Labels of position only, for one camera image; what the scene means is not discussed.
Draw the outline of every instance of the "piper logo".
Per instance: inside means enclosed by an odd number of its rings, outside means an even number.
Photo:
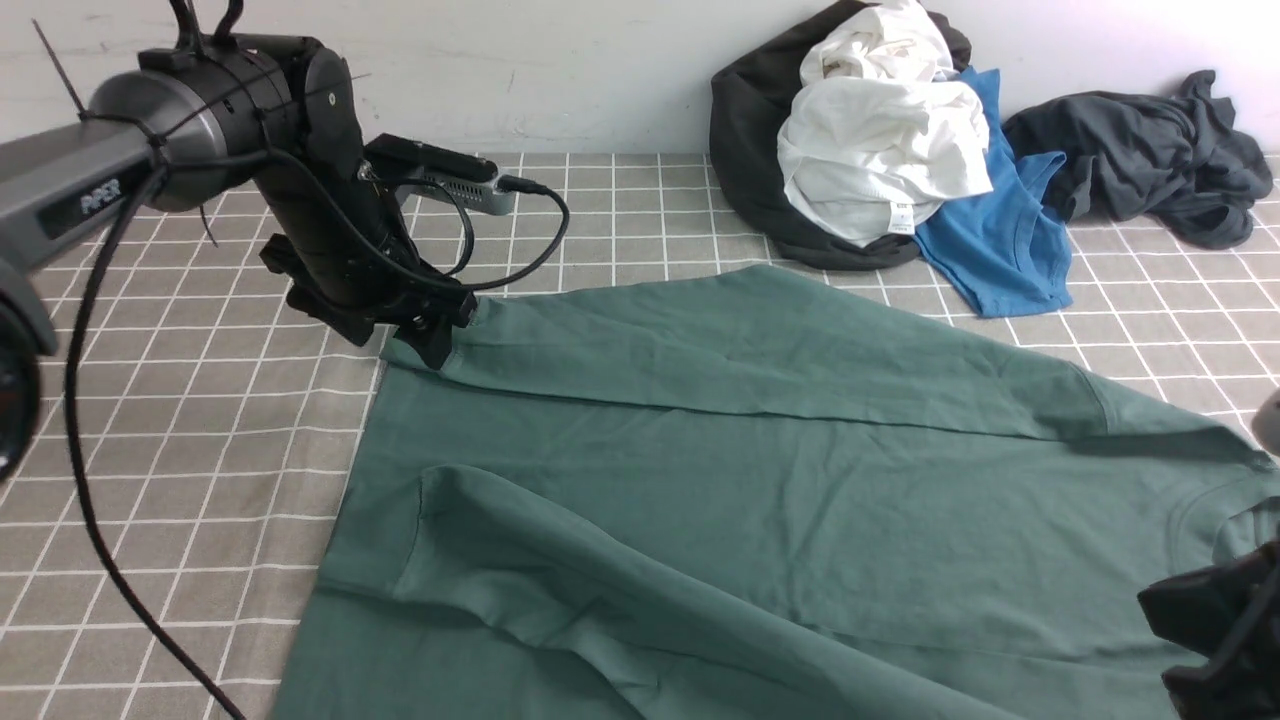
[[[86,218],[120,199],[120,181],[109,179],[93,192],[81,196],[81,214]]]

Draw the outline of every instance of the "wire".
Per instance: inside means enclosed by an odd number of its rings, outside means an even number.
[[[279,150],[275,149],[269,149],[266,150],[266,152],[271,158],[271,160],[280,164],[292,165],[296,169],[298,169],[302,173],[303,179],[312,186],[312,190],[316,191],[317,197],[323,197],[325,202],[329,205],[329,209],[338,217],[339,222],[344,225],[344,229],[347,229],[351,234],[353,234],[356,240],[361,245],[364,245],[365,249],[369,250],[374,258],[378,259],[378,263],[385,265],[387,269],[410,281],[411,283],[422,287],[447,290],[447,291],[462,290],[468,292],[479,292],[484,290],[494,290],[504,284],[518,282],[529,277],[534,270],[540,268],[543,263],[545,263],[552,255],[554,255],[556,249],[559,247],[561,242],[564,240],[564,233],[568,232],[568,220],[570,220],[568,205],[564,204],[564,199],[561,197],[559,193],[557,193],[554,190],[547,186],[539,184],[536,182],[525,178],[513,178],[509,176],[504,177],[500,181],[498,181],[499,187],[502,187],[502,183],[504,181],[512,181],[511,183],[507,184],[507,187],[504,187],[504,190],[524,192],[526,195],[545,195],[547,197],[550,197],[556,202],[556,205],[559,206],[561,209],[562,219],[559,229],[556,231],[556,236],[552,238],[549,243],[547,243],[547,247],[543,250],[541,255],[535,258],[532,263],[525,265],[520,270],[516,270],[515,273],[504,278],[498,278],[495,281],[486,281],[481,283],[457,283],[457,282],[447,283],[443,281],[438,281],[430,275],[424,275],[413,269],[406,268],[404,265],[401,265],[396,260],[392,260],[390,258],[383,255],[383,252],[378,250],[378,247],[372,242],[370,242],[369,238],[365,237],[365,234],[361,233],[351,223],[351,218],[348,218],[347,214],[343,213],[342,208],[339,208],[338,204],[334,202],[333,197],[330,197],[329,193],[325,192],[324,186],[320,184],[320,181],[311,172],[311,168],[307,168],[306,163],[298,160],[297,158],[289,155],[288,152],[280,152]]]
[[[471,255],[476,250],[476,231],[471,225],[471,215],[467,214],[467,209],[462,206],[457,196],[449,192],[449,188],[433,179],[413,179],[413,178],[401,178],[401,179],[379,179],[378,184],[394,188],[401,186],[416,186],[416,187],[434,187],[444,193],[453,204],[453,209],[458,211],[458,219],[462,220],[462,255],[458,258],[458,264],[454,265],[449,272],[444,273],[447,277],[453,277],[461,273],[468,263],[471,263]],[[413,250],[417,250],[417,245],[410,238],[410,245],[413,245]]]
[[[49,54],[49,59],[54,63],[54,69],[58,70],[58,78],[63,81],[67,95],[70,95],[72,102],[76,104],[76,117],[84,119],[84,104],[81,102],[79,94],[76,92],[76,86],[72,85],[72,78],[67,77],[67,70],[63,69],[63,63],[58,59],[58,53],[54,53],[54,46],[49,44],[49,38],[45,37],[45,31],[40,29],[40,23],[36,22],[36,18],[31,18],[31,24],[36,26],[36,35],[40,36],[40,44],[45,46],[45,53]]]
[[[169,0],[169,6],[173,8],[173,17],[178,20],[178,49],[191,50],[200,44],[195,13],[183,0]]]
[[[209,227],[209,215],[205,214],[205,204],[204,202],[200,204],[200,222],[201,222],[201,224],[205,225],[205,234],[209,236],[209,242],[212,242],[214,247],[218,247],[218,238],[214,237],[214,231],[212,231],[212,228]]]
[[[120,596],[124,597],[124,602],[128,603],[133,614],[142,620],[142,624],[151,630],[156,641],[168,650],[174,659],[187,669],[191,675],[200,682],[201,685],[209,691],[209,694],[218,701],[218,705],[227,711],[234,720],[244,720],[244,714],[241,712],[236,703],[232,702],[227,693],[212,680],[212,678],[206,674],[195,660],[191,659],[186,651],[160,626],[160,623],[147,611],[142,601],[138,600],[137,593],[129,587],[129,582],[124,579],[120,573],[119,566],[116,566],[115,560],[111,559],[111,551],[106,547],[106,541],[102,538],[102,530],[97,525],[97,514],[93,510],[93,498],[88,489],[88,477],[84,470],[84,448],[81,445],[81,432],[79,432],[79,409],[77,407],[76,395],[79,382],[79,364],[84,354],[84,338],[88,334],[90,319],[93,315],[93,305],[97,301],[97,295],[102,288],[102,281],[106,278],[108,265],[111,264],[111,258],[115,255],[116,247],[120,245],[120,240],[124,237],[124,231],[129,227],[129,222],[133,215],[138,211],[142,204],[151,196],[151,192],[159,187],[159,184],[169,174],[169,168],[160,163],[151,170],[151,174],[142,182],[138,188],[128,196],[124,201],[124,206],[120,209],[120,214],[115,218],[111,224],[111,229],[106,234],[106,240],[102,241],[101,249],[97,251],[97,258],[93,260],[93,269],[90,270],[88,282],[84,283],[84,295],[81,299],[79,309],[76,311],[76,324],[72,329],[72,340],[67,347],[67,366],[63,375],[63,395],[65,401],[63,404],[67,418],[67,450],[70,454],[72,460],[72,474],[76,480],[76,495],[79,498],[81,514],[84,516],[84,529],[88,532],[90,543],[93,546],[93,552],[97,555],[99,561],[102,564],[102,569],[106,570],[108,577],[115,584],[116,589],[120,591]]]
[[[214,29],[214,42],[224,42],[230,38],[232,28],[236,27],[236,20],[244,13],[244,0],[230,0],[227,3],[227,13],[223,19],[218,22],[218,28]]]
[[[324,202],[329,206],[329,210],[333,211],[333,214],[338,218],[338,222],[343,225],[343,229],[351,233],[357,242],[364,245],[371,258],[374,258],[379,264],[384,265],[390,272],[398,274],[406,281],[420,287],[430,287],[434,290],[444,290],[451,292],[456,292],[460,290],[467,292],[479,292],[485,290],[494,290],[506,284],[518,282],[524,278],[527,278],[538,268],[543,266],[543,264],[547,263],[547,260],[556,254],[556,250],[564,241],[564,233],[568,232],[568,222],[570,222],[568,205],[564,204],[564,199],[561,197],[558,192],[544,184],[536,183],[526,178],[506,176],[498,181],[498,187],[500,190],[521,192],[525,195],[543,195],[545,197],[550,197],[552,201],[556,202],[556,205],[561,210],[561,224],[559,228],[556,231],[556,236],[552,237],[550,242],[547,243],[547,247],[543,249],[543,252],[538,255],[538,258],[534,258],[531,263],[529,263],[524,268],[516,270],[515,273],[507,277],[480,283],[458,283],[458,282],[451,283],[439,281],[430,275],[424,275],[419,273],[416,269],[406,268],[404,265],[401,265],[396,260],[384,255],[381,250],[379,250],[372,242],[370,242],[369,238],[365,237],[365,234],[360,232],[360,229],[356,228],[356,225],[352,224],[351,218],[347,217],[347,214],[342,210],[342,208],[338,206],[338,204],[329,195],[329,192],[325,191],[324,186],[320,183],[320,179],[316,178],[315,173],[311,172],[311,168],[308,168],[306,163],[294,158],[293,155],[289,155],[288,152],[282,152],[280,150],[276,150],[274,147],[268,147],[266,150],[256,150],[253,152],[246,152],[244,155],[236,155],[220,160],[206,160],[201,163],[172,163],[170,168],[182,172],[206,170],[214,168],[236,168],[257,161],[269,161],[275,164],[292,165],[293,168],[296,168],[302,174],[302,179],[306,181],[315,191],[315,196],[324,200]]]

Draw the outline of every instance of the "gray checkered tablecloth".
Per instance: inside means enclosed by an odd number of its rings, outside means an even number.
[[[575,211],[563,250],[518,296],[710,275],[755,263],[1079,364],[1247,433],[1280,373],[1280,193],[1234,251],[1176,242],[1149,220],[1071,228],[1075,304],[1012,320],[973,318],[924,263],[820,273],[778,263],[716,187],[701,155],[508,155]],[[376,348],[356,348],[283,304],[257,250],[278,228],[261,197],[138,218],[100,301],[82,379],[99,515],[120,566],[178,641],[264,717],[324,552],[365,413]],[[452,209],[411,199],[413,237],[452,264]],[[476,217],[463,279],[507,274],[558,224],[545,199]],[[63,329],[92,261],[83,246],[40,273]],[[84,538],[63,439],[60,363],[19,477],[0,489],[0,717],[220,717],[131,615]]]

